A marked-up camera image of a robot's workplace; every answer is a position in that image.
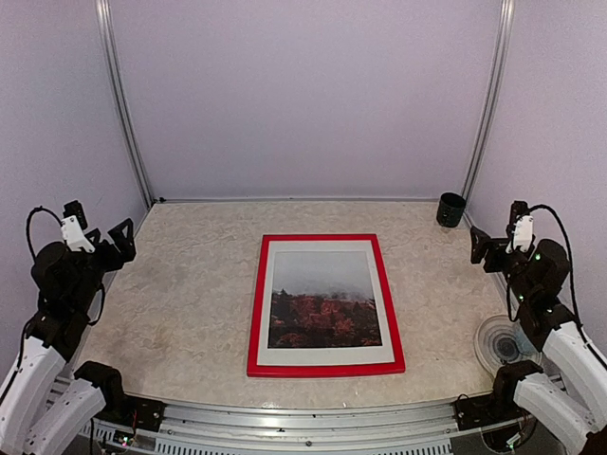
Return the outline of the autumn forest photo print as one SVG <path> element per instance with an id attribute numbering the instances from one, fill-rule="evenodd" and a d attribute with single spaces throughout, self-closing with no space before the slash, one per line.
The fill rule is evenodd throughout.
<path id="1" fill-rule="evenodd" d="M 380 346 L 364 251 L 279 251 L 274 256 L 269 349 Z"/>

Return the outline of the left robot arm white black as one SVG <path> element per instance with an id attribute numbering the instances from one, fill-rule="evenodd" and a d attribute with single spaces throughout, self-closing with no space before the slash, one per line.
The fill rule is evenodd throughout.
<path id="1" fill-rule="evenodd" d="M 61 398 L 44 407 L 84 332 L 100 320 L 89 311 L 95 300 L 105 299 L 104 276 L 136 257 L 131 219 L 110 229 L 106 240 L 96 229 L 85 232 L 86 226 L 80 215 L 65 214 L 60 221 L 62 240 L 33 255 L 37 311 L 22 330 L 18 355 L 1 386 L 4 454 L 61 454 L 97 415 L 128 424 L 137 415 L 120 372 L 94 361 L 84 362 Z"/>

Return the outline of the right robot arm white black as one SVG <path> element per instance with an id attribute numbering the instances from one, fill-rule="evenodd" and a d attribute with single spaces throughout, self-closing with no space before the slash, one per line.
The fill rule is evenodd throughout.
<path id="1" fill-rule="evenodd" d="M 470 230 L 474 264 L 501 273 L 519 302 L 517 317 L 535 350 L 573 382 L 577 402 L 554 386 L 532 360 L 502 366 L 485 401 L 487 415 L 504 421 L 517 409 L 541 422 L 570 454 L 606 451 L 606 357 L 583 332 L 575 315 L 559 300 L 571 263 L 565 248 L 551 239 L 513 246 L 507 238 L 491 238 L 478 227 Z"/>

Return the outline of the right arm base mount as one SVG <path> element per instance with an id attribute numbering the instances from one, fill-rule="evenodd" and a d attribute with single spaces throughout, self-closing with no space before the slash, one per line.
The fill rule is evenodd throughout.
<path id="1" fill-rule="evenodd" d="M 523 412 L 515 404 L 502 402 L 492 394 L 473 397 L 461 394 L 452 406 L 460 431 L 489 427 L 523 416 Z"/>

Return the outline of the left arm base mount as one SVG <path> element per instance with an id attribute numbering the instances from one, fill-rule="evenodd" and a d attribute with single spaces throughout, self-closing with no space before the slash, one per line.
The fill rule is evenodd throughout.
<path id="1" fill-rule="evenodd" d="M 159 400 L 126 394 L 113 409 L 104 409 L 96 418 L 133 430 L 159 432 L 167 405 Z"/>

